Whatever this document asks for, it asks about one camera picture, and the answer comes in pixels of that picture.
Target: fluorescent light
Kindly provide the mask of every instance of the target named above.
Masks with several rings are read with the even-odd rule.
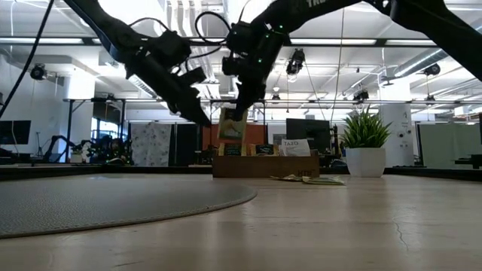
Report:
[[[308,45],[373,45],[377,42],[375,39],[348,39],[343,41],[339,38],[292,38],[292,44],[308,44]]]
[[[35,38],[0,38],[0,43],[33,44]],[[83,44],[81,38],[41,38],[39,44]]]
[[[158,102],[156,99],[126,99],[126,102],[148,102],[148,103],[152,103],[152,102]]]
[[[388,40],[386,45],[436,45],[431,40]]]
[[[224,39],[223,38],[206,38],[206,40],[211,41],[211,42],[222,42]],[[191,38],[191,41],[204,42],[200,38]]]

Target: wooden box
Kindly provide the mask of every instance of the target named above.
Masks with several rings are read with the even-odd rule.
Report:
[[[214,157],[214,178],[319,177],[319,157]]]

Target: security camera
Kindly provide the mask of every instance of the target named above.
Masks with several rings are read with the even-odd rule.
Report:
[[[295,49],[293,56],[289,60],[288,67],[286,67],[286,73],[288,75],[297,75],[303,68],[305,60],[303,49]]]
[[[30,77],[33,80],[43,81],[47,79],[47,71],[45,70],[45,64],[35,64],[35,67],[30,72]]]
[[[435,63],[434,65],[431,65],[427,69],[424,69],[423,74],[426,75],[426,76],[439,75],[440,71],[441,71],[440,66],[437,63]]]

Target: wire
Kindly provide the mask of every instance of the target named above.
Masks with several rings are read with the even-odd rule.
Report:
[[[426,85],[427,85],[427,97],[430,96],[430,83],[429,83],[429,76],[426,75]]]
[[[134,26],[134,25],[136,25],[136,24],[138,24],[142,21],[145,21],[145,20],[153,20],[155,22],[158,22],[160,25],[163,26],[163,28],[170,31],[169,27],[167,27],[161,20],[153,18],[153,17],[144,17],[144,18],[141,18],[141,19],[137,19],[134,22],[130,23],[129,26]]]
[[[322,112],[323,120],[326,120],[325,113],[323,113],[322,104],[319,103],[318,93],[316,93],[315,84],[313,83],[313,80],[311,79],[310,70],[308,69],[308,64],[307,64],[307,61],[306,61],[306,60],[305,60],[305,62],[304,62],[304,65],[307,67],[308,78],[310,79],[311,87],[313,88],[313,92],[315,93],[316,102],[318,103],[319,110]]]
[[[42,152],[44,151],[45,145],[47,145],[51,141],[52,141],[52,139],[47,139],[47,141],[42,145],[42,147],[41,147]]]
[[[340,55],[338,56],[338,73],[337,73],[337,86],[334,94],[333,109],[331,110],[330,125],[333,123],[334,107],[337,104],[338,86],[340,85],[340,70],[341,70],[341,53],[343,51],[343,30],[345,29],[345,9],[341,14],[341,38],[340,38]]]
[[[250,1],[251,0],[247,1],[246,4],[244,4],[243,9],[241,10],[241,14],[239,15],[238,22],[241,22],[241,19],[243,18],[244,10],[245,10],[246,6],[249,4]]]
[[[33,4],[33,3],[30,3],[30,2],[24,2],[24,1],[20,1],[20,0],[14,0],[15,3],[20,3],[20,4],[25,4],[25,5],[30,5],[30,6],[33,6],[33,7],[36,7],[36,8],[43,8],[43,9],[47,9],[48,7],[45,7],[45,6],[40,6],[40,5],[37,5],[37,4]],[[58,11],[66,11],[66,10],[70,10],[71,8],[55,8],[56,10]]]
[[[198,59],[198,58],[201,58],[201,57],[205,57],[205,56],[212,55],[212,54],[218,52],[220,49],[222,49],[222,46],[217,47],[216,49],[214,49],[214,50],[212,50],[212,51],[210,51],[210,52],[208,52],[208,53],[203,53],[203,54],[200,54],[200,55],[198,55],[198,56],[191,56],[191,57],[188,58],[188,60],[190,60],[190,59]]]
[[[5,113],[5,110],[7,110],[8,105],[10,104],[10,101],[14,97],[16,91],[18,90],[18,87],[20,86],[20,83],[22,82],[23,77],[25,76],[25,73],[27,73],[27,70],[30,67],[30,63],[32,62],[33,56],[35,55],[35,51],[37,50],[38,43],[40,41],[40,37],[42,36],[42,32],[44,31],[45,24],[47,23],[47,18],[48,15],[50,14],[50,11],[52,10],[53,7],[53,0],[50,0],[47,6],[47,10],[45,11],[44,18],[42,19],[40,23],[40,27],[38,29],[37,37],[35,37],[35,42],[32,46],[32,50],[30,51],[29,58],[25,62],[25,65],[23,67],[22,72],[20,73],[17,82],[14,85],[14,88],[12,88],[12,91],[10,91],[10,94],[8,94],[8,98],[5,101],[5,104],[3,105],[2,109],[0,110],[0,119],[2,118],[3,114]]]
[[[286,76],[286,92],[287,92],[287,100],[288,102],[286,103],[286,113],[289,114],[289,80],[288,80],[288,76]]]
[[[215,12],[212,12],[212,11],[204,11],[201,14],[199,14],[199,16],[194,21],[194,28],[196,29],[197,35],[199,35],[199,38],[202,39],[207,44],[213,44],[213,45],[223,44],[224,42],[226,42],[227,36],[222,41],[210,41],[207,38],[205,38],[203,35],[201,35],[201,31],[199,30],[199,21],[201,20],[202,17],[204,17],[206,15],[212,15],[214,17],[217,17],[218,19],[221,20],[221,22],[223,22],[225,24],[228,31],[231,30],[231,26],[229,25],[229,23],[227,22],[227,20],[223,16],[221,16],[221,15],[215,13]]]

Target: table surface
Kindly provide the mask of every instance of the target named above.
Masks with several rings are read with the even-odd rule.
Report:
[[[214,180],[256,187],[258,196],[189,218],[0,240],[0,266],[16,271],[480,270],[482,184],[392,175],[342,178],[346,187]]]

